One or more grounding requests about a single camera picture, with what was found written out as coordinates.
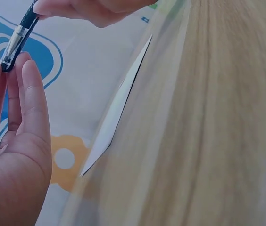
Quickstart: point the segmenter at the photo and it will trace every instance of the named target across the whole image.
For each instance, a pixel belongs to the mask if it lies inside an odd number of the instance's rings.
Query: light wood grain
[[[266,0],[167,2],[61,225],[266,226]]]

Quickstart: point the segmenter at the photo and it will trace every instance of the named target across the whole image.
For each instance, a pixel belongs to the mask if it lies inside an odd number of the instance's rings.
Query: black pen
[[[29,7],[21,23],[15,28],[8,45],[5,48],[0,64],[3,72],[10,72],[15,65],[17,56],[21,53],[29,35],[37,24],[38,15],[33,12],[33,6],[38,0],[34,0]]]

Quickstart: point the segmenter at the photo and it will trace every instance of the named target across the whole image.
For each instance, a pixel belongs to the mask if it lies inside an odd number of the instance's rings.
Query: white paper
[[[140,54],[137,56],[136,60],[132,64],[132,67],[128,71],[128,74],[126,75],[124,81],[120,85],[118,92],[116,93],[111,103],[111,106],[109,107],[107,115],[101,125],[99,133],[94,141],[91,152],[81,172],[81,176],[87,172],[87,170],[97,161],[97,159],[101,157],[101,155],[111,144],[112,138],[114,136],[118,122],[125,107],[134,79],[142,63],[144,55],[146,54],[151,38],[152,36],[149,37],[147,43],[141,50]]]

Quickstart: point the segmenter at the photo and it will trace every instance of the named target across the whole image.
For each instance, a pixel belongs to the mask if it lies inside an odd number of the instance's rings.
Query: pen grip
[[[28,11],[26,12],[25,16],[23,17],[20,25],[24,28],[29,29],[30,26],[33,24],[34,20],[37,17],[37,14],[33,12],[33,6],[38,0],[33,0],[33,3],[30,5]]]

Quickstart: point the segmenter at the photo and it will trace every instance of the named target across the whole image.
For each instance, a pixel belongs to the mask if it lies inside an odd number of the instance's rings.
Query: metal pen ferrule
[[[24,28],[21,25],[18,25],[15,28],[0,61],[1,65],[4,66],[5,71],[8,71],[8,68],[13,66],[12,62],[15,60],[15,56],[19,54],[18,51],[20,50],[21,43],[28,32],[29,29]]]

